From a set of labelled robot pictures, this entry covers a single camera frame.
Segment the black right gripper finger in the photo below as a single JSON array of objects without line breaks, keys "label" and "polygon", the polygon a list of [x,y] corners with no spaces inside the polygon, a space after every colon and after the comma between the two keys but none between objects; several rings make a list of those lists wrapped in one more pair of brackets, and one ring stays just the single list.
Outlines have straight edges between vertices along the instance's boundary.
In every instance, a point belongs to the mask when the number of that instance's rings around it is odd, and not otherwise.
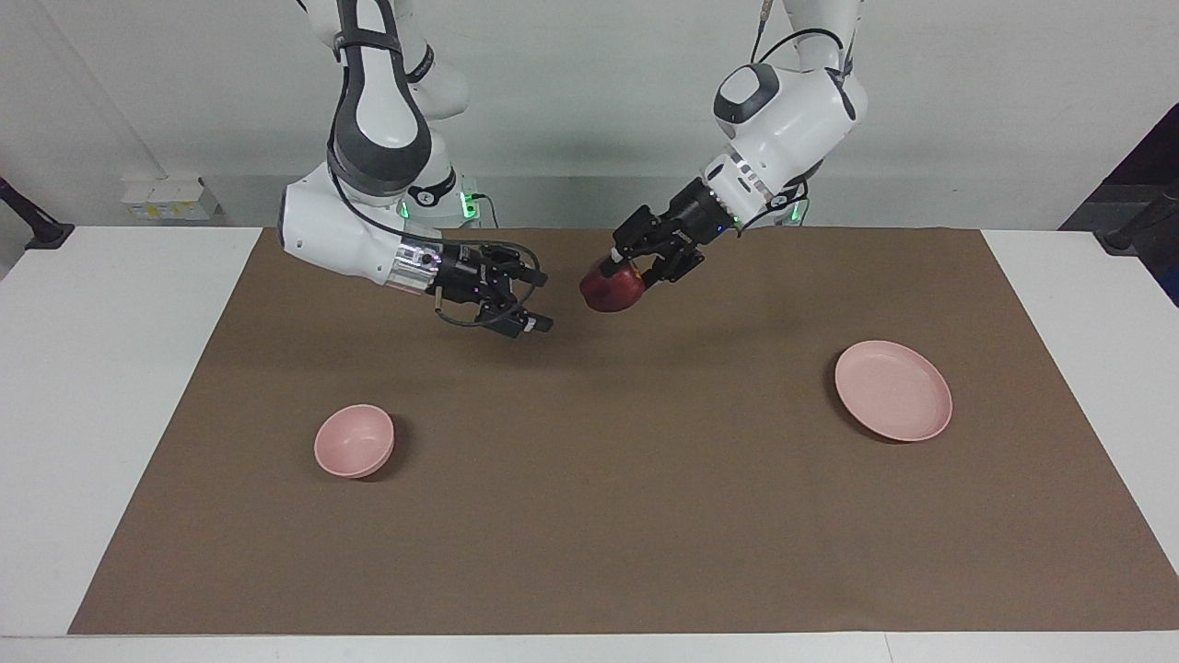
[{"label": "black right gripper finger", "polygon": [[547,273],[544,273],[544,269],[536,264],[533,252],[525,249],[525,255],[531,256],[533,262],[527,263],[522,260],[521,252],[518,249],[508,245],[493,245],[492,265],[511,280],[518,280],[527,283],[527,285],[535,285],[535,288],[544,288],[548,280]]},{"label": "black right gripper finger", "polygon": [[525,332],[551,332],[553,319],[531,313],[514,301],[485,298],[477,311],[477,326],[506,337],[519,337]]}]

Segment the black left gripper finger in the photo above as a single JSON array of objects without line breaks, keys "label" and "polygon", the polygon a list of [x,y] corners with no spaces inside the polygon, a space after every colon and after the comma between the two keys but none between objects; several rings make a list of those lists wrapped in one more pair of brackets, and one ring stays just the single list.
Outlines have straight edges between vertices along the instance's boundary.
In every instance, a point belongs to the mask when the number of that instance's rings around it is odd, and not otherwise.
[{"label": "black left gripper finger", "polygon": [[613,232],[610,264],[624,263],[660,252],[660,216],[652,214],[651,206],[641,205]]},{"label": "black left gripper finger", "polygon": [[652,264],[643,273],[644,285],[652,288],[659,282],[676,283],[704,260],[704,252],[694,244],[671,245],[658,252]]}]

